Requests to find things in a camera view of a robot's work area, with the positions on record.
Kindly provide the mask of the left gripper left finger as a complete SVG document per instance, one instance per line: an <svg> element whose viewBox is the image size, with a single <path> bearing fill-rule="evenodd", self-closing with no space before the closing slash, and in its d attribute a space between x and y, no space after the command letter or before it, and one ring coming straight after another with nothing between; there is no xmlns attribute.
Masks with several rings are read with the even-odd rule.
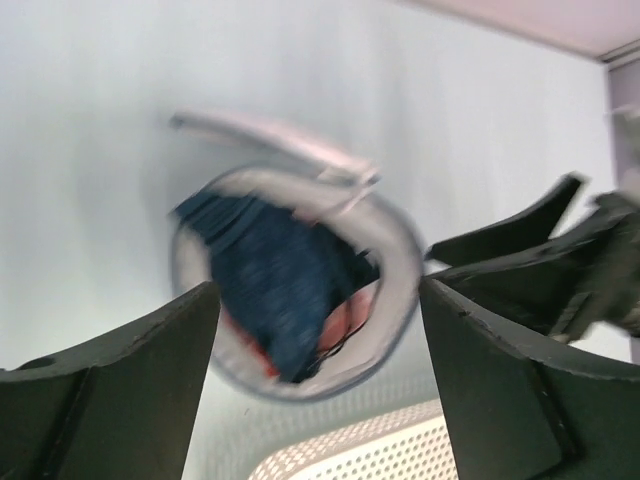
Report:
<svg viewBox="0 0 640 480"><path fill-rule="evenodd" d="M142 318L2 371L2 478L181 478L219 306L205 282Z"/></svg>

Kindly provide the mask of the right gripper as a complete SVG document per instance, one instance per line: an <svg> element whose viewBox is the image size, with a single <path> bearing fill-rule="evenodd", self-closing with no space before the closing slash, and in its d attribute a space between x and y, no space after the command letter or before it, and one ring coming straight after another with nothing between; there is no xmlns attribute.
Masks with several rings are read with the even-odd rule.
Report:
<svg viewBox="0 0 640 480"><path fill-rule="evenodd" d="M525 210L433 244L435 279L485 309L568 344L596 321L639 334L639 207L608 193L564 234L550 235L585 179L563 175Z"/></svg>

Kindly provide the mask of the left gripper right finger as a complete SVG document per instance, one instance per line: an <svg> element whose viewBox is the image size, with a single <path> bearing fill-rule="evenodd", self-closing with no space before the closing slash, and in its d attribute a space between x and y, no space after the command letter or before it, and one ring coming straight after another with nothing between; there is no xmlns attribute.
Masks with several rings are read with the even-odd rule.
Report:
<svg viewBox="0 0 640 480"><path fill-rule="evenodd" d="M420 301L460 478L638 479L638 366L561 344L432 279Z"/></svg>

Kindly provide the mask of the navy blue lace bra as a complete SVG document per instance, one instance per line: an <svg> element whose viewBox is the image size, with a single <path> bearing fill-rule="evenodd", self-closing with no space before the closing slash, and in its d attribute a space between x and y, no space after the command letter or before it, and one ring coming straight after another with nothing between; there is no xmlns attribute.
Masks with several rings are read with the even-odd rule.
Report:
<svg viewBox="0 0 640 480"><path fill-rule="evenodd" d="M257 197L202 190L174 212L203 241L227 311L270 356L280 379L315 376L328 316L377 280L378 268L325 226Z"/></svg>

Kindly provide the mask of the white mesh laundry bag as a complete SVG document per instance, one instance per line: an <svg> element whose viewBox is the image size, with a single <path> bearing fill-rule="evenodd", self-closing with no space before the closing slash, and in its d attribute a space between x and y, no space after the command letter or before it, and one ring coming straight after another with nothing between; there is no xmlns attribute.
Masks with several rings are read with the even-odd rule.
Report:
<svg viewBox="0 0 640 480"><path fill-rule="evenodd" d="M375 166L286 124L182 110L174 128L252 150L173 210L173 290L221 292L213 365L283 402L339 395L400 343L424 272L407 218L377 195Z"/></svg>

